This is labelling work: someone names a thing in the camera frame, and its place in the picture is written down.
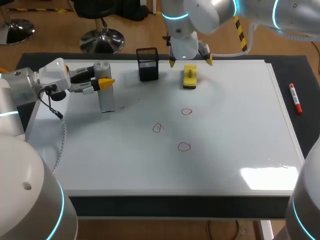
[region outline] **red circle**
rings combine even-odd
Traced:
[[[183,115],[192,114],[192,109],[190,109],[190,108],[184,108],[184,109],[181,110],[181,113],[182,113]]]
[[[164,126],[162,126],[160,123],[156,123],[154,125],[154,127],[152,128],[152,131],[154,131],[155,133],[159,133],[161,131],[161,128],[165,129]]]
[[[189,148],[186,149],[186,150],[181,150],[181,149],[179,149],[181,144],[187,144]],[[181,152],[186,152],[186,151],[189,151],[190,149],[191,149],[191,144],[190,143],[186,143],[186,142],[183,141],[183,142],[180,142],[179,145],[178,145],[178,150],[181,151]]]

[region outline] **white table surface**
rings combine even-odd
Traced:
[[[71,70],[94,63],[65,62]],[[291,194],[304,158],[271,64],[160,61],[159,80],[140,82],[136,61],[109,62],[115,112],[100,112],[96,92],[52,103],[67,127],[55,176],[69,196]],[[182,88],[186,63],[197,64],[196,89]],[[62,134],[41,104],[28,142],[51,169]],[[190,150],[179,151],[182,142]]]

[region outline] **red drawing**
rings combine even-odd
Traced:
[[[178,150],[181,152],[186,152],[191,149],[191,144],[186,142],[180,142],[178,145]]]
[[[152,128],[152,131],[154,131],[155,133],[159,133],[161,131],[161,128],[164,130],[164,126],[162,126],[160,123],[157,123],[156,125],[154,125],[154,127]]]
[[[181,113],[182,113],[183,115],[192,114],[192,109],[190,109],[190,108],[184,108],[184,109],[181,110]]]

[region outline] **chrome chair base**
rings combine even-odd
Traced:
[[[92,30],[80,39],[80,48],[84,53],[110,53],[120,51],[125,45],[125,37],[117,30],[103,28]]]
[[[0,23],[0,45],[20,43],[35,32],[35,25],[25,19],[12,19]]]

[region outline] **wooden floor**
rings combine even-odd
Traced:
[[[16,8],[68,8],[64,0],[39,1],[16,0],[8,7]],[[11,13],[11,17],[27,19],[35,24],[34,35],[19,44],[0,45],[0,68],[14,70],[22,53],[80,53],[80,37],[95,28],[93,20],[77,17],[73,12],[22,12]],[[109,28],[120,31],[125,37],[121,53],[135,54],[137,48],[157,47],[160,54],[167,54],[168,48],[162,36],[166,28],[161,15],[149,15],[144,21],[130,21],[119,16],[105,18]],[[249,22],[240,18],[244,35],[248,39]],[[240,41],[232,20],[214,34],[199,34],[199,39],[208,43],[212,53],[237,53],[241,51]],[[319,56],[309,42],[297,42],[282,38],[259,26],[254,33],[251,55],[306,55],[318,81]],[[252,221],[240,220],[237,240],[255,240]],[[209,239],[205,220],[80,220],[78,239]],[[273,221],[277,233],[284,221]],[[234,220],[212,221],[210,232],[214,240],[231,240],[236,231]]]

